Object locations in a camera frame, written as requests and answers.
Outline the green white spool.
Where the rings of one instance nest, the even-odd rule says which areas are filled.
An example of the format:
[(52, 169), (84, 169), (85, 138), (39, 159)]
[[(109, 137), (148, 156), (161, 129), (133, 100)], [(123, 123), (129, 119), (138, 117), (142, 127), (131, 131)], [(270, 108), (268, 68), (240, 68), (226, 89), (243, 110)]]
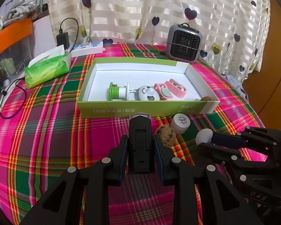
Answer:
[(108, 100), (128, 100), (129, 96), (129, 84), (119, 85), (113, 82), (110, 83), (108, 88)]

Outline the white blue power strip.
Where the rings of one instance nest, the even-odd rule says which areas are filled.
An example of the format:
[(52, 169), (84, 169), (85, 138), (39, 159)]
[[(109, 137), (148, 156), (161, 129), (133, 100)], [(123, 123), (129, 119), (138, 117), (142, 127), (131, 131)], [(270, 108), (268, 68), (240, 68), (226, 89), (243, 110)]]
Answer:
[(104, 52), (103, 42), (93, 42), (89, 45), (75, 45), (70, 46), (68, 51), (71, 53), (72, 57), (80, 57), (93, 54), (101, 54)]

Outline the green white cardboard box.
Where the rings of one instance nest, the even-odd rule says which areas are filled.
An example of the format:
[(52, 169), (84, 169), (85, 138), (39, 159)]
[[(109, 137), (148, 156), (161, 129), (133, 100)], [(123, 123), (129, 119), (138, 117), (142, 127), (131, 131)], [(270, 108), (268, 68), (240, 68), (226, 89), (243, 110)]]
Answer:
[(220, 100), (195, 64), (136, 57), (97, 58), (77, 104), (84, 118), (209, 114)]

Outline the white panda round gadget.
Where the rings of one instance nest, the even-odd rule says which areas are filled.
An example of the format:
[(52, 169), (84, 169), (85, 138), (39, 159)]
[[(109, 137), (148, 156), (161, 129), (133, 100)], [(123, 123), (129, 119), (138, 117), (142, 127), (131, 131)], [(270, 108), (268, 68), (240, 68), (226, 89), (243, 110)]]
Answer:
[(141, 86), (138, 89), (138, 98), (140, 101), (159, 101), (160, 97), (156, 90), (150, 86)]

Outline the black power adapter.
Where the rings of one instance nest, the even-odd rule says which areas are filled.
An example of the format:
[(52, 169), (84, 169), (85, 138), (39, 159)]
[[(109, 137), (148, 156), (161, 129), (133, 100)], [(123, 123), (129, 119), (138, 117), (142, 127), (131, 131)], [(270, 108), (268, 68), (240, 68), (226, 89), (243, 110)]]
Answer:
[(64, 49), (69, 48), (69, 35), (67, 32), (63, 32), (62, 29), (59, 29), (59, 34), (56, 36), (57, 46), (64, 46)]

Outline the black rectangular device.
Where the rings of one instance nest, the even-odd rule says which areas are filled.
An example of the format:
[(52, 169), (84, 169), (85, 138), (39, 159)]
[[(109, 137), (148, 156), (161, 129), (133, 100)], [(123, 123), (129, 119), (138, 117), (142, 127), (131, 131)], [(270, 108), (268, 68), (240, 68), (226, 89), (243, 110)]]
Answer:
[(128, 173), (154, 174), (155, 158), (151, 117), (135, 113), (129, 118)]

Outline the white mushroom shaped plug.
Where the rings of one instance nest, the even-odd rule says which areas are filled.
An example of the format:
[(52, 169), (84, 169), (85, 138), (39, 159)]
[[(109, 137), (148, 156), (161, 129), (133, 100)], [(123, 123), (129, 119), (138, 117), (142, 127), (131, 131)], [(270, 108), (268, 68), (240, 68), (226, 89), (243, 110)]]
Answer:
[(210, 144), (212, 141), (212, 137), (213, 137), (213, 131), (209, 128), (204, 128), (197, 133), (195, 138), (195, 143), (196, 145), (199, 145), (201, 143)]

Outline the grey mini heater fan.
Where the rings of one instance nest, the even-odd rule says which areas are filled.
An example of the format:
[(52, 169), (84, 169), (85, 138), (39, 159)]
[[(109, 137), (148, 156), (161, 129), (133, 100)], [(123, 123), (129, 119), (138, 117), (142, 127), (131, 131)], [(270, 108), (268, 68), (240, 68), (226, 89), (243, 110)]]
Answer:
[(200, 53), (202, 34), (187, 23), (174, 24), (167, 36), (165, 55), (168, 59), (194, 63)]

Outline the orange storage bin lid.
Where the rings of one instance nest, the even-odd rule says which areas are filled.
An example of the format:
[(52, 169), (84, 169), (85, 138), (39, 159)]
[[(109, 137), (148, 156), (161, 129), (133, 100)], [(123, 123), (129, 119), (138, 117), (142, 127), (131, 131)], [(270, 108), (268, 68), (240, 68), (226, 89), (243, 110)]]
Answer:
[(30, 36), (32, 33), (31, 18), (26, 18), (7, 26), (0, 31), (0, 54), (8, 47), (18, 43), (23, 38)]

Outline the brown walnut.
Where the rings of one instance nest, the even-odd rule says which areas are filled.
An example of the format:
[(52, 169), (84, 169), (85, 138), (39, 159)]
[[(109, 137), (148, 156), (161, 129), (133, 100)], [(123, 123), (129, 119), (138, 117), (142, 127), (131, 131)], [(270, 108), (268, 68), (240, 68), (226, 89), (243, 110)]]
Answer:
[(162, 125), (157, 130), (156, 133), (164, 146), (173, 147), (176, 139), (176, 132), (172, 127), (168, 125)]
[(201, 101), (211, 101), (211, 100), (212, 100), (212, 98), (211, 98), (211, 97), (206, 96), (206, 97), (201, 98), (200, 100), (201, 100)]

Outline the green tissue pack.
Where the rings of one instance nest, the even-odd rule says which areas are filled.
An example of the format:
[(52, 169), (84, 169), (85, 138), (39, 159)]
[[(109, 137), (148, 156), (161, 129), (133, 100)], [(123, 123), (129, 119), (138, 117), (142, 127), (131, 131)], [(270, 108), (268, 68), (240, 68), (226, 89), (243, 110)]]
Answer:
[(28, 89), (69, 72), (71, 53), (64, 45), (52, 48), (32, 59), (25, 67), (25, 83)]

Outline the pink green clip case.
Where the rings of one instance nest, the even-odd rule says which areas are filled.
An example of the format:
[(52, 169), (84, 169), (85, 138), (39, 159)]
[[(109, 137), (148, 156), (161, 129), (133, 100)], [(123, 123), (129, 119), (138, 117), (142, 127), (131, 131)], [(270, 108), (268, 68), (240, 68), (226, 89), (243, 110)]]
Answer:
[(156, 90), (159, 94), (161, 101), (170, 100), (173, 98), (173, 95), (171, 94), (170, 90), (168, 89), (165, 83), (156, 83), (153, 87), (154, 90)]

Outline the clear plastic storage bin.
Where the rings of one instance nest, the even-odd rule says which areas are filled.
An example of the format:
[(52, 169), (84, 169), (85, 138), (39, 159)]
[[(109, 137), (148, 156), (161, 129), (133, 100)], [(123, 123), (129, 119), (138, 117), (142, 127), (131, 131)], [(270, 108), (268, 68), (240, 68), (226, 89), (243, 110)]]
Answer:
[(31, 60), (29, 36), (9, 46), (0, 54), (0, 84), (5, 80), (12, 82), (19, 78)]

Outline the pink nail clipper case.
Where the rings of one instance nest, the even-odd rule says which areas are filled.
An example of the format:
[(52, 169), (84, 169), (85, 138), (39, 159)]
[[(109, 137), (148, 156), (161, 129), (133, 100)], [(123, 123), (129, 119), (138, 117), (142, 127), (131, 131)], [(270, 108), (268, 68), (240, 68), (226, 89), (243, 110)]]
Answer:
[(182, 84), (178, 83), (176, 80), (174, 79), (170, 79), (169, 81), (165, 82), (168, 90), (174, 94), (176, 97), (182, 99), (184, 98), (187, 89), (185, 86), (183, 86)]

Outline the heart pattern curtain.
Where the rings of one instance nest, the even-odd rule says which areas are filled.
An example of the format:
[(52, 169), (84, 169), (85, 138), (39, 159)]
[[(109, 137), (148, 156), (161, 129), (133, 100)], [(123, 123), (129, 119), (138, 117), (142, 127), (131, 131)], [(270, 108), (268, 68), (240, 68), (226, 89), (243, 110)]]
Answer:
[(49, 0), (52, 30), (70, 42), (165, 45), (170, 27), (198, 30), (198, 56), (240, 81), (260, 72), (270, 0)]

